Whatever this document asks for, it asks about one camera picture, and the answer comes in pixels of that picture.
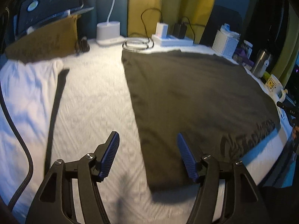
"thermos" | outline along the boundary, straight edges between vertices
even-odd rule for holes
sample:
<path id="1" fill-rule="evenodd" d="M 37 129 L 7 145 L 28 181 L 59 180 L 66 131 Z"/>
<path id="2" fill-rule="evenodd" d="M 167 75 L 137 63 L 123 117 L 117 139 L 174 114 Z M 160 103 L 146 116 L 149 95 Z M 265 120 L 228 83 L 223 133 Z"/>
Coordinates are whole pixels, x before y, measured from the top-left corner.
<path id="1" fill-rule="evenodd" d="M 269 63 L 271 63 L 271 60 L 272 60 L 272 56 L 271 54 L 266 50 L 266 49 L 260 49 L 259 53 L 258 53 L 258 56 L 257 56 L 257 60 L 255 62 L 255 65 L 254 67 L 251 69 L 251 73 L 257 77 L 257 78 L 261 78 L 263 75 L 261 75 L 261 71 L 262 70 L 266 70 L 265 69 L 265 66 L 269 63 L 266 63 L 265 65 L 265 62 L 266 60 L 269 61 Z"/>

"white bed sheet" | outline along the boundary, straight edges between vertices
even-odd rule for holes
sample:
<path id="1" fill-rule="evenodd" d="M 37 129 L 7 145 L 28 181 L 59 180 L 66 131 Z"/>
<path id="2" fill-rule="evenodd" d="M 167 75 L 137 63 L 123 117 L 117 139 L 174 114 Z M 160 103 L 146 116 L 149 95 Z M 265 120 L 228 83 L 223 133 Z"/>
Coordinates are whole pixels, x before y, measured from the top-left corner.
<path id="1" fill-rule="evenodd" d="M 56 119 L 51 163 L 58 158 L 65 162 L 80 159 L 104 143 L 115 130 L 120 134 L 120 146 L 109 176 L 98 185 L 111 223 L 186 223 L 198 186 L 151 194 L 121 62 L 122 47 L 101 48 L 94 41 L 89 43 L 90 52 L 62 59 L 70 72 Z M 174 49 L 178 48 L 155 46 L 146 53 Z M 180 49 L 214 53 L 201 45 Z M 291 133 L 286 117 L 281 119 L 281 124 L 279 132 L 274 131 L 243 158 L 257 184 L 278 159 Z M 84 223 L 76 180 L 73 182 L 76 216 Z M 221 181 L 214 220 L 220 217 L 223 193 Z"/>
<path id="2" fill-rule="evenodd" d="M 58 74 L 62 69 L 60 59 L 27 65 L 8 60 L 1 69 L 5 104 L 33 160 L 32 179 L 13 209 L 21 223 L 43 180 L 50 117 Z M 5 204 L 9 203 L 27 173 L 27 157 L 0 108 L 0 195 Z"/>

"brown pillow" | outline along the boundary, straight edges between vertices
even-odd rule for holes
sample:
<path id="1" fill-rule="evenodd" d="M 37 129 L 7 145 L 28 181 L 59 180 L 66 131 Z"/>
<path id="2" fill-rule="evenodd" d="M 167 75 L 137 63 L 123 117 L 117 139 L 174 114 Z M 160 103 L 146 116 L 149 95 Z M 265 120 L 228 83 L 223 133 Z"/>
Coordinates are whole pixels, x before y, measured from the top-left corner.
<path id="1" fill-rule="evenodd" d="M 68 16 L 22 37 L 6 48 L 6 57 L 28 63 L 75 53 L 78 18 L 78 15 Z"/>

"round display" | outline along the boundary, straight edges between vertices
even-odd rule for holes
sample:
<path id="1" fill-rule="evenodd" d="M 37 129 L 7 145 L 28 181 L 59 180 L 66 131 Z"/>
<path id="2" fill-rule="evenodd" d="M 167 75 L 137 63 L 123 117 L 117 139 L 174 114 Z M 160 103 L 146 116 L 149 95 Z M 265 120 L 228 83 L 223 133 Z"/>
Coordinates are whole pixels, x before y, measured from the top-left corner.
<path id="1" fill-rule="evenodd" d="M 32 3 L 29 4 L 27 11 L 31 12 L 33 11 L 38 5 L 38 0 L 34 0 Z"/>

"white charger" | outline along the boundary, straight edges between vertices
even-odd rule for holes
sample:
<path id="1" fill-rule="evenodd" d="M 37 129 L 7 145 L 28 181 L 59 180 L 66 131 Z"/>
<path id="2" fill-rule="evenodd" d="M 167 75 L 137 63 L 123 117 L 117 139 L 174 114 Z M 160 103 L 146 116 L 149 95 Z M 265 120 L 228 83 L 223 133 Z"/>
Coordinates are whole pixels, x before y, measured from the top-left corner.
<path id="1" fill-rule="evenodd" d="M 161 38 L 161 39 L 166 39 L 167 30 L 168 30 L 168 24 L 157 23 L 156 36 Z"/>
<path id="2" fill-rule="evenodd" d="M 117 21 L 97 24 L 97 43 L 100 46 L 110 46 L 125 42 L 125 38 L 120 35 L 121 23 Z"/>

